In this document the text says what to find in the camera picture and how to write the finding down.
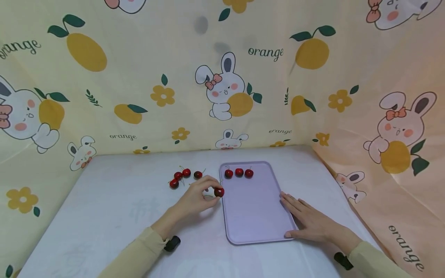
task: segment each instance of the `cartoon rabbit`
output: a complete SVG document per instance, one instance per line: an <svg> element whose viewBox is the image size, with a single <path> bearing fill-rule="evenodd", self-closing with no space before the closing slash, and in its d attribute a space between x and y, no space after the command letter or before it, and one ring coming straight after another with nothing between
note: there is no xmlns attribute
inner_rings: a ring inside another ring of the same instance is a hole
<svg viewBox="0 0 445 278"><path fill-rule="evenodd" d="M68 152L73 157L73 161L69 166L71 171L77 171L80 168L85 168L88 165L93 156L97 153L96 149L91 146L91 144L94 142L95 141L91 136L83 136L79 149L73 142L68 144Z"/></svg>
<svg viewBox="0 0 445 278"><path fill-rule="evenodd" d="M108 7L112 9L120 8L126 13L137 13L142 9L146 0L105 0Z"/></svg>
<svg viewBox="0 0 445 278"><path fill-rule="evenodd" d="M406 146L416 143L425 130L422 116L431 109L436 99L433 92L423 93L417 97L411 109L407 110L404 93L393 92L385 96L380 101L380 107L388 111L377 126L380 136L363 144L372 160L380 164L380 154L388 149L392 141L401 141Z"/></svg>
<svg viewBox="0 0 445 278"><path fill-rule="evenodd" d="M249 139L249 135L241 134L238 138L232 138L233 130L226 129L222 134L222 139L215 143L218 149L233 149L241 147L241 142Z"/></svg>
<svg viewBox="0 0 445 278"><path fill-rule="evenodd" d="M343 174L337 174L335 181L340 185L346 198L353 200L358 204L363 198L366 197L366 193L357 190L356 183L364 179L364 173L361 171L350 173L348 176Z"/></svg>
<svg viewBox="0 0 445 278"><path fill-rule="evenodd" d="M417 20L434 12L442 0L368 0L371 11L366 17L368 23L374 23L380 30L394 28L412 16Z"/></svg>
<svg viewBox="0 0 445 278"><path fill-rule="evenodd" d="M59 140L59 132L40 123L40 98L32 91L15 91L0 76L0 129L12 138L32 139L38 153L45 153Z"/></svg>
<svg viewBox="0 0 445 278"><path fill-rule="evenodd" d="M221 74L213 74L206 65L200 66L195 73L195 80L198 84L204 84L207 87L207 98L213 103L210 110L210 117L215 117L220 121L226 121L232 118L229 112L230 105L228 99L236 93L244 92L244 81L236 73L235 55L227 52L221 59Z"/></svg>

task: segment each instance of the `right hand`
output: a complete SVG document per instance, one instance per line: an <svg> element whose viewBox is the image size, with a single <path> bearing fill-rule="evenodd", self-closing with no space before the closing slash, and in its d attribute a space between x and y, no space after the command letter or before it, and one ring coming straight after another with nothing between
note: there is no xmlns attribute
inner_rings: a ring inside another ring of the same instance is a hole
<svg viewBox="0 0 445 278"><path fill-rule="evenodd" d="M287 238L302 238L317 242L332 242L334 235L342 234L346 227L338 224L301 199L281 192L281 202L303 224L303 230L285 233Z"/></svg>

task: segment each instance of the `tray rim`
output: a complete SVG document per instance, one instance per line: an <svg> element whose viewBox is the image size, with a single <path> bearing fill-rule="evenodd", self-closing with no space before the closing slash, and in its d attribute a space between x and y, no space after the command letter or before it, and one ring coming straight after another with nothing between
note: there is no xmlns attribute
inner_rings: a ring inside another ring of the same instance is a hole
<svg viewBox="0 0 445 278"><path fill-rule="evenodd" d="M277 178L275 176L275 172L274 172L274 170L272 168L272 165L269 162L267 162L267 161L246 161L246 162L240 161L240 162L225 162L225 163L222 163L219 166L219 169L218 169L219 180L220 181L223 180L222 173L221 173L221 168L224 167L224 166L227 166L227 165L230 165L230 164L254 164L254 163L256 163L256 164L264 163L264 164L266 164L270 168L270 170L272 172L272 177L275 180L275 184L278 186L278 189L281 192L281 187L279 186L279 183L278 183L278 180L277 180ZM283 238L274 239L274 240L260 240L260 241L251 241L251 242L236 242L236 241L232 240L230 238L228 230L227 230L227 213L226 213L226 206L224 204L225 203L224 202L224 197L222 197L221 199L222 199L222 210L223 210L223 214L224 214L224 228L226 230L226 238L227 238L227 240L231 244L238 246L238 245L247 245L247 244L258 244L258 243L268 243L268 242L283 242L283 241L292 241L292 240L294 240L293 238L285 238L284 235L283 235ZM297 226L296 226L296 224L294 222L294 219L292 217L291 212L288 209L286 209L286 213L287 213L287 216L289 217L289 219L291 220L292 227L294 228L294 230L297 230L298 228L297 228Z"/></svg>

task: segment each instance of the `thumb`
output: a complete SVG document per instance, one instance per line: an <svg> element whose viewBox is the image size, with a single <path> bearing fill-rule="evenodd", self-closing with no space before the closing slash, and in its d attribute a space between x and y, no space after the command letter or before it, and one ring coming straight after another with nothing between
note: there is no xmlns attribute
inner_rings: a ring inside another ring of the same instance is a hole
<svg viewBox="0 0 445 278"><path fill-rule="evenodd" d="M284 234L285 238L306 238L307 237L307 231L306 230L292 230L287 231Z"/></svg>

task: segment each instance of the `hand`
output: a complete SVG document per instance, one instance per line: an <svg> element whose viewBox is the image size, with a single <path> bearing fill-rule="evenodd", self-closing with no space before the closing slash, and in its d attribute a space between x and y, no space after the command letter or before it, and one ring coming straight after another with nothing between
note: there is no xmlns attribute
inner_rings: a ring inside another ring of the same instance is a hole
<svg viewBox="0 0 445 278"><path fill-rule="evenodd" d="M338 224L301 199L296 200L292 195L281 192L281 202L304 226L303 230L286 232L284 236L287 238L331 242L346 255L362 242L350 229Z"/></svg>
<svg viewBox="0 0 445 278"><path fill-rule="evenodd" d="M223 188L217 179L208 175L195 181L174 205L175 210L181 212L183 217L187 217L215 206L220 200L220 197L206 200L202 194L204 190L210 187Z"/></svg>

